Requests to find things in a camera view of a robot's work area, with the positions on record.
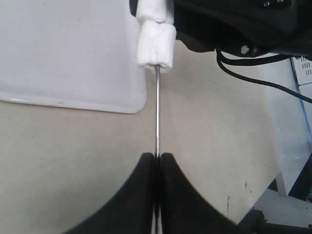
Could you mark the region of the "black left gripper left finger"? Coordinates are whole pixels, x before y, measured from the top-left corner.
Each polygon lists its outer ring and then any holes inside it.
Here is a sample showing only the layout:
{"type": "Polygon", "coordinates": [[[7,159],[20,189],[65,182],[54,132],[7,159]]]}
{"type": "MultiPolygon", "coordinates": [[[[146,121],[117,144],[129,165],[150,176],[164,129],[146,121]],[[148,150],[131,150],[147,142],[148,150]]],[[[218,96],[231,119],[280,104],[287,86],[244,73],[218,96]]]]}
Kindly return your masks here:
{"type": "Polygon", "coordinates": [[[67,234],[150,234],[156,199],[156,159],[143,153],[117,193],[67,234]]]}

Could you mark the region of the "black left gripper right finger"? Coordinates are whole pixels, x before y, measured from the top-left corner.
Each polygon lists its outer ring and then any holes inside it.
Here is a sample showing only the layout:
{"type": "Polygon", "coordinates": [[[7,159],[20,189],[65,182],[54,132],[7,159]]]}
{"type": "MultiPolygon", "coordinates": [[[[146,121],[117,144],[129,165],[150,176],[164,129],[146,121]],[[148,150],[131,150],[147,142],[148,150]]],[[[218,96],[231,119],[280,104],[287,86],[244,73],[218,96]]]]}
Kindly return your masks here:
{"type": "Polygon", "coordinates": [[[193,187],[171,153],[158,160],[158,203],[164,234],[242,234],[193,187]]]}

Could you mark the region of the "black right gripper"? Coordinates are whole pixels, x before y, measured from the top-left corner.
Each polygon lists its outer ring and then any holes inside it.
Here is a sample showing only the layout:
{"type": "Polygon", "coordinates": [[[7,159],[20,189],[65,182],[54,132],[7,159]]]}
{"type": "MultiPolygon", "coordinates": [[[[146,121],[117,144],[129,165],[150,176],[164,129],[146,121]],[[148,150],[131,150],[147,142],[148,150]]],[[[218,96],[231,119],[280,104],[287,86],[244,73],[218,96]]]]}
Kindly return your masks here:
{"type": "Polygon", "coordinates": [[[197,53],[312,57],[309,0],[174,0],[176,39],[197,53]]]}

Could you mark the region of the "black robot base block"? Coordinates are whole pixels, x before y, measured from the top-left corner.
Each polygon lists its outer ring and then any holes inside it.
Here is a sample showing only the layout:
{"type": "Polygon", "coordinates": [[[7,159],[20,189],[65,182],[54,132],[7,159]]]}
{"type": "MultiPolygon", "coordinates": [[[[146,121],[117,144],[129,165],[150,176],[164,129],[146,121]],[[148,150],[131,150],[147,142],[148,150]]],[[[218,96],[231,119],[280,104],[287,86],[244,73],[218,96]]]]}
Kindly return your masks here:
{"type": "Polygon", "coordinates": [[[238,226],[250,234],[255,234],[260,227],[267,222],[264,214],[260,210],[250,210],[240,221],[238,226]]]}

